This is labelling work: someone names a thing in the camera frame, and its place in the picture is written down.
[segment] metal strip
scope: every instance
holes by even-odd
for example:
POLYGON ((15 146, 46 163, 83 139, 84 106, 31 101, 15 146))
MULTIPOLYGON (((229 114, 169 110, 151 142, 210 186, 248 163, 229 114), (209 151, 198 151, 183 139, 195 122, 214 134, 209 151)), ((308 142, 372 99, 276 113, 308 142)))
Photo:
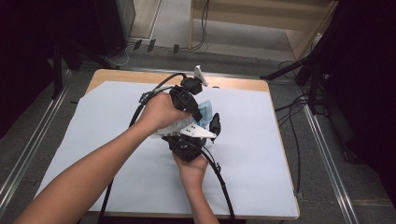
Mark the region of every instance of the metal strip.
POLYGON ((52 123, 53 118, 61 106, 64 97, 70 87, 70 83, 73 80, 73 74, 70 70, 66 71, 65 74, 65 85, 58 97, 55 100, 52 100, 47 108, 44 116, 38 123, 35 131, 33 132, 29 142, 26 144, 22 154, 20 155, 18 161, 16 162, 14 168, 9 174, 6 182, 0 189, 0 217, 4 214, 7 209, 9 202, 12 199, 18 185, 21 183, 23 175, 26 173, 27 168, 29 167, 32 158, 34 157, 38 147, 41 144, 41 141, 44 138, 44 135, 47 132, 50 124, 52 123))
POLYGON ((355 213, 352 202, 349 199, 341 176, 338 174, 338 170, 334 161, 332 160, 332 153, 327 146, 325 137, 323 136, 318 124, 317 117, 311 113, 308 105, 304 107, 304 112, 308 119, 312 133, 314 134, 315 140, 317 141, 320 156, 323 159, 324 166, 326 168, 327 174, 329 175, 330 182, 332 183, 332 189, 334 190, 335 197, 337 198, 337 201, 340 205, 344 219, 348 224, 358 224, 358 217, 355 213))

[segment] table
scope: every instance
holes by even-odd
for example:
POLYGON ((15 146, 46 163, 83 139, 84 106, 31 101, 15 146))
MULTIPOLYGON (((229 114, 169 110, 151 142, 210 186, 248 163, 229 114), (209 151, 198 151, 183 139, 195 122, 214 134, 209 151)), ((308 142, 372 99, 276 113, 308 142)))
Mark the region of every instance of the table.
MULTIPOLYGON (((39 191, 71 163, 125 130, 141 93, 151 91, 168 76, 164 73, 98 70, 86 95, 79 100, 75 116, 39 191)), ((213 113, 220 114, 221 134, 214 145, 206 146, 222 167, 221 174, 227 184, 235 216, 239 219, 297 218, 298 204, 267 83, 214 76, 206 77, 206 80, 210 87, 221 89, 204 88, 195 99, 201 103, 210 98, 213 113), (249 106, 236 109, 234 103, 241 106, 257 103, 257 106, 251 111, 249 106), (233 114, 241 116, 240 120, 233 118, 233 114), (261 131, 252 132, 255 130, 253 125, 260 127, 261 131), (266 141, 266 146, 262 146, 260 141, 266 141)), ((179 82, 180 78, 175 78, 169 83, 179 82)), ((203 189, 216 216, 229 217, 219 181, 210 168, 207 169, 203 189)), ((90 213, 100 211, 103 199, 104 194, 90 213)), ((114 179, 106 216, 191 217, 178 169, 167 143, 162 139, 147 139, 125 162, 114 179)))
MULTIPOLYGON (((191 0, 189 48, 193 20, 201 19, 206 0, 191 0)), ((336 1, 329 0, 210 0, 207 19, 285 29, 296 60, 326 30, 336 1)))

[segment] white plastic part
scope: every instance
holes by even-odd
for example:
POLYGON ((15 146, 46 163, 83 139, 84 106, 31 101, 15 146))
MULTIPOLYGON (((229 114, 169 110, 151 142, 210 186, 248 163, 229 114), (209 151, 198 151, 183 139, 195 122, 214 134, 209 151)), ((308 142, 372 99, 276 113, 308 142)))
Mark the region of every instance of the white plastic part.
POLYGON ((207 129, 201 128, 199 125, 190 124, 184 129, 180 130, 180 133, 190 137, 202 137, 202 138, 215 138, 216 134, 208 131, 207 129))
POLYGON ((202 71, 201 71, 201 65, 195 66, 194 77, 199 78, 202 81, 202 84, 207 87, 207 82, 205 80, 204 74, 202 74, 202 71))

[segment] gray floor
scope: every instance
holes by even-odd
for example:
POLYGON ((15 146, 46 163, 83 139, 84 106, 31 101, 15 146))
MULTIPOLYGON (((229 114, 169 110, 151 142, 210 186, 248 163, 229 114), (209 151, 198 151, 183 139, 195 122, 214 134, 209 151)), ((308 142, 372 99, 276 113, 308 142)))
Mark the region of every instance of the gray floor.
MULTIPOLYGON (((278 46, 268 47, 268 49, 274 48, 278 48, 278 46)), ((287 50, 288 46, 282 45, 281 48, 285 52, 290 52, 290 50, 287 50)), ((235 77, 258 78, 258 75, 275 72, 278 69, 280 61, 287 60, 277 60, 272 57, 246 57, 246 55, 234 56, 220 52, 181 51, 178 54, 174 54, 171 49, 160 47, 147 53, 146 49, 146 46, 135 51, 129 49, 128 52, 131 58, 120 69, 192 71, 195 65, 200 64, 204 72, 231 74, 235 77)), ((81 58, 84 62, 83 67, 80 71, 73 72, 70 89, 48 131, 44 135, 26 174, 16 188, 5 213, 0 217, 0 223, 11 223, 33 199, 52 156, 62 142, 68 122, 73 117, 77 106, 74 102, 77 102, 84 95, 94 71, 100 68, 100 66, 86 59, 84 56, 81 56, 81 58)), ((126 61, 126 57, 123 52, 120 52, 118 56, 111 60, 117 63, 123 63, 126 61)), ((293 77, 294 74, 290 73, 287 76, 293 77)), ((278 80, 269 84, 275 108, 288 105, 300 94, 298 87, 293 84, 291 79, 286 77, 280 77, 278 80)), ((8 134, 0 140, 0 153, 2 155, 0 157, 0 164, 2 166, 0 170, 0 183, 2 185, 5 183, 13 165, 21 155, 35 126, 50 104, 51 94, 52 86, 50 85, 19 118, 8 134)), ((279 112, 276 115, 281 118, 283 113, 279 112)), ((285 221, 285 223, 345 223, 328 173, 318 151, 317 143, 303 110, 295 114, 292 120, 299 139, 302 157, 300 190, 302 196, 298 199, 301 216, 293 221, 285 221)), ((332 128, 331 121, 323 116, 318 116, 318 120, 321 130, 326 136, 338 172, 353 202, 359 222, 396 223, 395 209, 389 202, 377 174, 364 164, 350 164, 346 162, 343 158, 341 144, 332 128)), ((298 160, 290 124, 286 122, 279 130, 284 143, 291 176, 294 184, 296 184, 298 160)), ((95 223, 95 219, 96 217, 85 216, 82 219, 82 223, 95 223)), ((248 220, 247 223, 279 223, 279 220, 248 220)))

